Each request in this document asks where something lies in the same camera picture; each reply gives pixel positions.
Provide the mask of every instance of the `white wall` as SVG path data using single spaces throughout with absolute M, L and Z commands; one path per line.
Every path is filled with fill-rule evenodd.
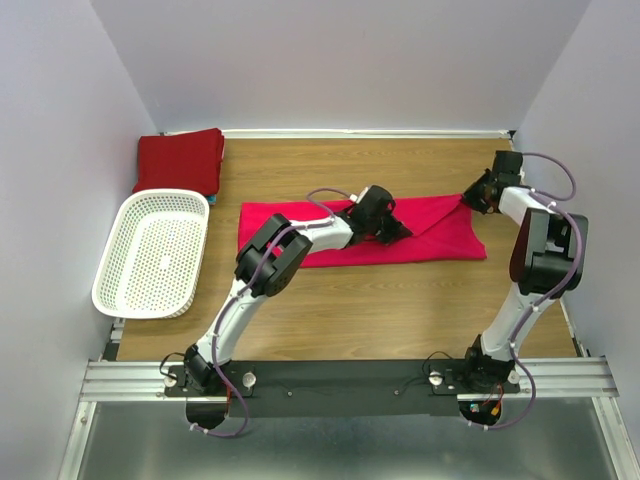
M 56 478 L 109 320 L 90 289 L 151 122 L 85 0 L 0 10 L 0 477 Z
M 515 129 L 588 0 L 92 0 L 161 130 Z
M 569 206 L 590 220 L 581 285 L 567 296 L 578 336 L 606 354 L 640 455 L 640 2 L 594 0 L 516 135 L 516 147 L 564 160 L 578 181 Z M 567 189 L 528 161 L 528 182 Z

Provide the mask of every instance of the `black bracket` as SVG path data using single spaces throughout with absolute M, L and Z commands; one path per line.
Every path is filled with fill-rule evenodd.
M 584 251 L 589 222 L 582 215 L 571 214 L 571 217 L 580 230 Z M 511 255 L 511 281 L 518 284 L 523 295 L 547 293 L 567 274 L 576 253 L 576 235 L 564 217 L 543 209 L 529 208 Z M 575 275 L 553 298 L 559 298 L 565 291 L 578 286 L 583 265 L 584 255 Z
M 470 388 L 486 388 L 496 383 L 506 384 L 515 361 L 495 360 L 482 353 L 482 337 L 478 335 L 464 356 L 464 382 Z
M 255 375 L 255 367 L 253 365 L 249 362 L 243 362 L 241 365 L 236 362 L 229 362 L 223 365 L 222 370 L 243 397 L 251 397 L 253 395 L 253 384 L 245 386 L 244 382 L 245 375 Z M 229 393 L 227 386 L 217 375 L 211 378 L 207 386 L 203 388 L 188 373 L 184 365 L 169 367 L 169 374 L 174 375 L 177 380 L 174 385 L 165 386 L 164 394 L 166 397 L 226 397 Z
M 496 151 L 491 170 L 471 184 L 462 195 L 462 202 L 482 214 L 498 211 L 502 191 L 520 185 L 522 153 L 508 150 Z
M 391 245 L 410 237 L 411 231 L 393 216 L 396 202 L 391 194 L 378 185 L 371 185 L 358 203 L 338 212 L 353 231 L 349 245 L 356 245 L 372 237 Z
M 520 387 L 509 383 L 506 378 L 503 381 L 501 378 L 486 376 L 483 381 L 480 381 L 478 377 L 469 376 L 468 363 L 465 359 L 429 360 L 424 370 L 429 373 L 434 395 L 489 394 L 497 383 L 502 384 L 505 393 L 520 392 Z
M 270 243 L 290 225 L 291 222 L 279 213 L 269 218 L 238 253 L 236 279 L 249 282 Z M 300 268 L 311 246 L 311 240 L 295 230 L 287 233 L 280 240 L 276 253 L 270 255 L 256 282 L 251 286 L 252 296 L 273 297 L 284 290 Z

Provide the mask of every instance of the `stack of folded towels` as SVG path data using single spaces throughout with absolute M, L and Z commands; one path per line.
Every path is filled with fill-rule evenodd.
M 224 136 L 217 128 L 181 135 L 140 137 L 138 183 L 133 193 L 151 188 L 193 190 L 216 203 Z

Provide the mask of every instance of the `red cloth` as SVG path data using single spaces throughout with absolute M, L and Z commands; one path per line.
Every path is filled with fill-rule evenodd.
M 138 183 L 150 188 L 180 188 L 214 195 L 220 188 L 224 137 L 217 128 L 181 135 L 140 137 Z
M 332 210 L 341 210 L 347 201 L 327 202 Z M 274 213 L 290 220 L 323 218 L 323 211 L 309 202 L 244 203 L 238 226 L 238 250 Z M 460 195 L 400 198 L 394 216 L 413 236 L 390 246 L 365 242 L 344 250 L 325 250 L 307 256 L 303 267 L 376 265 L 383 263 L 424 262 L 427 260 L 483 260 L 484 245 L 471 228 L 471 209 L 460 203 Z

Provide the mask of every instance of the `wire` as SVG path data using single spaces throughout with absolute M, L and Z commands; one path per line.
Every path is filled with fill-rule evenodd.
M 316 193 L 319 193 L 319 192 L 339 193 L 340 195 L 342 195 L 343 197 L 346 197 L 346 198 L 354 197 L 354 195 L 350 194 L 349 192 L 346 192 L 344 190 L 340 190 L 339 188 L 333 188 L 333 187 L 320 187 L 320 188 L 316 188 L 315 190 L 311 190 L 309 193 L 307 193 L 307 197 L 306 197 L 307 200 L 309 202 L 313 203 L 316 207 L 320 207 L 321 209 L 323 209 L 331 217 L 335 216 L 335 212 L 333 210 L 331 210 L 331 208 L 327 207 L 324 203 L 321 203 L 318 200 L 313 198 L 313 196 Z
M 327 221 L 323 222 L 323 223 L 317 223 L 317 224 L 311 224 L 311 225 L 289 225 L 288 227 L 286 227 L 282 231 L 280 231 L 280 233 L 278 233 L 278 235 L 276 235 L 276 237 L 270 242 L 269 246 L 267 247 L 267 250 L 264 252 L 264 255 L 262 255 L 262 258 L 258 262 L 258 265 L 256 266 L 256 269 L 253 272 L 253 275 L 251 276 L 251 279 L 247 282 L 247 284 L 244 287 L 242 287 L 238 291 L 238 294 L 236 296 L 231 297 L 231 299 L 229 299 L 229 301 L 224 304 L 224 306 L 220 310 L 220 313 L 218 314 L 218 319 L 216 320 L 216 323 L 213 326 L 213 337 L 212 337 L 212 341 L 211 341 L 211 359 L 212 359 L 212 363 L 213 363 L 213 368 L 215 369 L 215 371 L 218 374 L 218 376 L 220 377 L 220 379 L 227 386 L 227 388 L 236 396 L 236 398 L 238 399 L 238 401 L 242 405 L 242 409 L 244 410 L 244 419 L 243 419 L 242 425 L 240 425 L 240 427 L 235 432 L 225 433 L 225 432 L 214 432 L 212 430 L 208 430 L 206 428 L 202 428 L 199 425 L 194 423 L 194 424 L 191 425 L 191 428 L 193 428 L 194 430 L 201 431 L 205 435 L 211 435 L 213 437 L 231 438 L 231 437 L 236 437 L 236 436 L 240 435 L 245 430 L 247 425 L 249 424 L 250 414 L 249 414 L 249 406 L 247 405 L 246 400 L 244 399 L 244 397 L 242 396 L 240 391 L 235 387 L 235 385 L 233 385 L 231 380 L 229 380 L 229 378 L 224 374 L 224 372 L 222 371 L 222 368 L 220 367 L 220 364 L 218 363 L 218 355 L 217 355 L 218 332 L 220 330 L 220 327 L 222 326 L 222 320 L 224 319 L 224 317 L 227 314 L 227 312 L 229 311 L 229 309 L 231 309 L 231 307 L 240 299 L 240 297 L 254 285 L 254 283 L 257 281 L 260 273 L 262 272 L 262 269 L 264 268 L 265 264 L 269 260 L 269 257 L 271 256 L 273 251 L 278 247 L 280 241 L 287 234 L 289 234 L 290 232 L 292 232 L 292 231 L 294 231 L 294 230 L 296 230 L 298 228 L 300 228 L 300 229 L 304 229 L 304 228 L 319 228 L 319 227 L 329 226 L 329 225 L 331 225 L 333 223 L 334 217 L 335 217 L 335 213 L 333 212 L 333 210 L 331 210 L 326 205 L 324 205 L 324 204 L 322 204 L 322 203 L 320 203 L 317 200 L 312 198 L 312 196 L 315 193 L 323 192 L 323 191 L 339 193 L 339 194 L 341 194 L 343 196 L 346 196 L 347 198 L 351 197 L 351 194 L 349 194 L 349 193 L 347 193 L 347 192 L 345 192 L 343 190 L 339 190 L 337 188 L 331 188 L 331 187 L 317 188 L 317 189 L 312 190 L 311 192 L 309 192 L 307 194 L 307 200 L 309 200 L 314 205 L 317 205 L 318 207 L 322 208 L 323 210 L 325 210 L 325 211 L 327 211 L 329 213 L 329 218 L 327 219 Z
M 175 381 L 178 381 L 178 377 L 175 376 L 175 374 L 167 371 L 166 373 L 162 371 L 162 367 L 164 367 L 164 364 L 167 363 L 167 360 L 169 360 L 169 358 L 171 358 L 174 355 L 178 355 L 182 358 L 184 358 L 184 353 L 180 353 L 180 352 L 171 352 L 169 355 L 165 356 L 161 361 L 160 361 L 160 366 L 158 367 L 158 370 L 160 370 L 160 373 L 162 375 L 164 375 L 165 377 L 171 378 Z
M 493 398 L 493 392 L 495 391 L 495 388 L 498 387 L 498 390 L 500 390 L 500 397 L 498 398 L 498 405 L 500 404 L 500 402 L 502 402 L 502 397 L 504 397 L 504 388 L 502 388 L 502 383 L 498 382 L 498 383 L 494 383 L 493 387 L 491 387 L 491 392 L 489 392 L 489 398 L 487 398 L 484 402 L 482 402 L 481 406 L 485 406 L 487 403 L 489 403 L 491 401 L 491 399 Z
M 544 195 L 545 197 L 552 198 L 553 200 L 561 201 L 561 202 L 565 202 L 567 200 L 571 200 L 573 197 L 575 197 L 576 190 L 577 190 L 576 179 L 574 178 L 573 174 L 569 171 L 569 168 L 564 163 L 562 163 L 557 158 L 551 157 L 549 155 L 545 155 L 543 153 L 523 152 L 522 156 L 523 157 L 544 158 L 546 160 L 549 160 L 552 163 L 555 163 L 557 166 L 559 166 L 564 171 L 564 173 L 567 174 L 567 177 L 569 178 L 569 181 L 571 182 L 571 193 L 566 197 L 559 197 L 557 195 L 554 195 L 554 194 L 551 194 L 551 193 L 548 193 L 548 192 L 542 192 L 542 191 L 538 190 L 539 194 Z
M 451 355 L 449 355 L 447 352 L 443 352 L 442 350 L 436 350 L 435 352 L 433 352 L 431 355 L 429 355 L 427 358 L 425 358 L 424 362 L 422 362 L 422 366 L 420 367 L 420 370 L 422 370 L 422 373 L 424 374 L 425 377 L 428 377 L 429 374 L 424 370 L 424 367 L 427 365 L 427 362 L 429 360 L 431 360 L 431 357 L 433 357 L 436 354 L 440 354 L 440 355 L 444 355 L 445 357 L 447 357 L 449 360 L 453 360 L 453 357 Z
M 500 418 L 498 419 L 498 421 L 495 423 L 495 425 L 500 425 L 500 422 L 505 418 L 506 414 L 504 413 L 504 402 L 502 401 L 502 397 L 504 397 L 504 390 L 502 391 L 502 396 L 500 397 Z
M 409 390 L 409 387 L 412 387 L 414 385 L 424 386 L 425 385 L 424 378 L 422 376 L 409 378 L 402 385 L 400 385 L 400 387 L 397 389 L 398 393 L 396 393 L 396 395 L 403 395 L 407 390 Z

